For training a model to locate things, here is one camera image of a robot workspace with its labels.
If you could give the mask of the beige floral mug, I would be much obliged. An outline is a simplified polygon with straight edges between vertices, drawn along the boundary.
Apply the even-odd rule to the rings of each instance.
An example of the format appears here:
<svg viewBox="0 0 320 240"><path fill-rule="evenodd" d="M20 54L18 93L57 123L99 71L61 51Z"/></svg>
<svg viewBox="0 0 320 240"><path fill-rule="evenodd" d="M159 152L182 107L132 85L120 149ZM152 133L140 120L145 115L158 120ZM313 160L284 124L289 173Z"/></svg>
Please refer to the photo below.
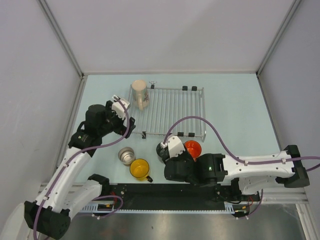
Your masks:
<svg viewBox="0 0 320 240"><path fill-rule="evenodd" d="M142 79L135 80L131 85L131 92L134 105L143 111L149 104L147 83Z"/></svg>

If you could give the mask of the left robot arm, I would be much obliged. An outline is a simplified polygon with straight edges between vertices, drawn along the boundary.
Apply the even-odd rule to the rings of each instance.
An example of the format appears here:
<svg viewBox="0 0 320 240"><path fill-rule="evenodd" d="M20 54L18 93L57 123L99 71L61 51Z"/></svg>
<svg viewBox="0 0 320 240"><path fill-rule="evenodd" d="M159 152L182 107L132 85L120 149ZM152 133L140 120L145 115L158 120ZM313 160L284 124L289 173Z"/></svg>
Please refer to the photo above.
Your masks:
<svg viewBox="0 0 320 240"><path fill-rule="evenodd" d="M61 239L75 215L91 201L122 199L111 193L110 180L99 174L91 175L72 195L69 191L97 149L111 147L130 136L136 126L129 108L130 103L116 95L105 105L88 107L85 120L71 136L63 160L46 187L33 202L24 202L24 219L35 240L39 234Z"/></svg>

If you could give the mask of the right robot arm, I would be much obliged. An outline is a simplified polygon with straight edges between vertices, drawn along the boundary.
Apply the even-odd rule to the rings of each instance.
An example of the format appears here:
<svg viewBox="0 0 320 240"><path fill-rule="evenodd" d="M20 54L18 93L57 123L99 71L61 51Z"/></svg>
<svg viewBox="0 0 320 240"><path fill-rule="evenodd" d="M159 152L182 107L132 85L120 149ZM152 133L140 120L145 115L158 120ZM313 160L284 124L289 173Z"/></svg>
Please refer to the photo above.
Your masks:
<svg viewBox="0 0 320 240"><path fill-rule="evenodd" d="M242 201L276 184L289 189L309 186L309 176L300 156L297 145L288 145L272 155L249 156L243 160L222 153L205 153L194 159L184 150L164 161L164 177L198 187L235 183L230 194Z"/></svg>

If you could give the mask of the orange mug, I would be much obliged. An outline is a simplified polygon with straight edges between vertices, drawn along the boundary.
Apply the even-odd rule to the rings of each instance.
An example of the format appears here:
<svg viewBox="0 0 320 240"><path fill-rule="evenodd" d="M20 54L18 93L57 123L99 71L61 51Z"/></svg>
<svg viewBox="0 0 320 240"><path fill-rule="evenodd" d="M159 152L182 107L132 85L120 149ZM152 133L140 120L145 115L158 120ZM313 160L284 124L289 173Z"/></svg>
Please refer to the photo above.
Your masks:
<svg viewBox="0 0 320 240"><path fill-rule="evenodd" d="M201 145L195 141L195 140L188 140L184 143L185 148L189 152L189 154L192 156L193 160L196 161L196 159L201 155L202 153L202 147Z"/></svg>

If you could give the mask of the stainless steel cup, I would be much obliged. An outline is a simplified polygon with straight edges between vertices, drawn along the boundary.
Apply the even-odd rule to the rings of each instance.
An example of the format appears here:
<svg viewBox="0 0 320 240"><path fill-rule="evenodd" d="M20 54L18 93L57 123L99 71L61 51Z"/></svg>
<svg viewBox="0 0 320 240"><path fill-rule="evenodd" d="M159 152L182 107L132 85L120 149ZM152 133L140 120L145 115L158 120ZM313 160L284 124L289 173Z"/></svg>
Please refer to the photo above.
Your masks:
<svg viewBox="0 0 320 240"><path fill-rule="evenodd" d="M118 158L125 166L130 166L131 163L136 159L136 155L134 150L127 146L118 152Z"/></svg>

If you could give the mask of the dark grey mug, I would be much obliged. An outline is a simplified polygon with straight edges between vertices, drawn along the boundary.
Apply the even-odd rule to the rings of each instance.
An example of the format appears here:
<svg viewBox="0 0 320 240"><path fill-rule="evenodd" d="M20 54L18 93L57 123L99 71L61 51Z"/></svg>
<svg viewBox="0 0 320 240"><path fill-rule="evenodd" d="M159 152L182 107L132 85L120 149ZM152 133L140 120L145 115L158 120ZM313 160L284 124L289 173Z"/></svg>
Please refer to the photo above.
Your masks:
<svg viewBox="0 0 320 240"><path fill-rule="evenodd" d="M166 164L166 161L170 158L168 146L163 148L162 142L160 142L156 147L156 153L159 161L163 164Z"/></svg>

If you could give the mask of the yellow mug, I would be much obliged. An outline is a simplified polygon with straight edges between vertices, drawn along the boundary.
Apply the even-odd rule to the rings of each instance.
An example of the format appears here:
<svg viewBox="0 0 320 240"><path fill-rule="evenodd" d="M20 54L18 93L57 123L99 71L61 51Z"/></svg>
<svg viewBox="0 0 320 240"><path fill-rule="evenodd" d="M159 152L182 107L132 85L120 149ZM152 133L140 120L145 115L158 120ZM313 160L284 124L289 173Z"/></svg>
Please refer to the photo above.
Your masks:
<svg viewBox="0 0 320 240"><path fill-rule="evenodd" d="M145 159L135 159L129 167L129 172L138 181L153 182L150 177L150 165Z"/></svg>

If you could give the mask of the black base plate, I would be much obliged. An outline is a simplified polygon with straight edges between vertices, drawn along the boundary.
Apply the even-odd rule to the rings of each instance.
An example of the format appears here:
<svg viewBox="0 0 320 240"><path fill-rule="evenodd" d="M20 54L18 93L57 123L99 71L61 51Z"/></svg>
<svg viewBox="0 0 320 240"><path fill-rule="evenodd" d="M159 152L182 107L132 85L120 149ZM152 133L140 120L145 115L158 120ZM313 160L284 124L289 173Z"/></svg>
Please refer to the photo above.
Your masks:
<svg viewBox="0 0 320 240"><path fill-rule="evenodd" d="M112 197L99 199L97 202L104 206L98 210L120 207L119 213L223 211L225 204L250 206L261 200L259 193L244 195L235 184L199 187L179 183L119 183L101 195Z"/></svg>

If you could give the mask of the aluminium frame rail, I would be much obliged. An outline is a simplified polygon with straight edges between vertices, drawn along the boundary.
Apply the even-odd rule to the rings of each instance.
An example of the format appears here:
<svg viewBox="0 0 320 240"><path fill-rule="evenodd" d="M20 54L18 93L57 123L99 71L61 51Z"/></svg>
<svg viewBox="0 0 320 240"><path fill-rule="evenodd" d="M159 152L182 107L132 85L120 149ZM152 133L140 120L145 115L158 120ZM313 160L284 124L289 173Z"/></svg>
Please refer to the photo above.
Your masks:
<svg viewBox="0 0 320 240"><path fill-rule="evenodd" d="M307 197L301 188L268 188L263 193L250 193L245 195L231 185L193 186L190 184L160 184L160 183L127 183L106 184L101 188L100 196L106 199L107 195L116 195L123 199L124 203L132 208L134 204L151 205L182 205L191 203L204 204L211 202L228 202L239 204L241 202L268 203L298 203L306 202Z"/></svg>

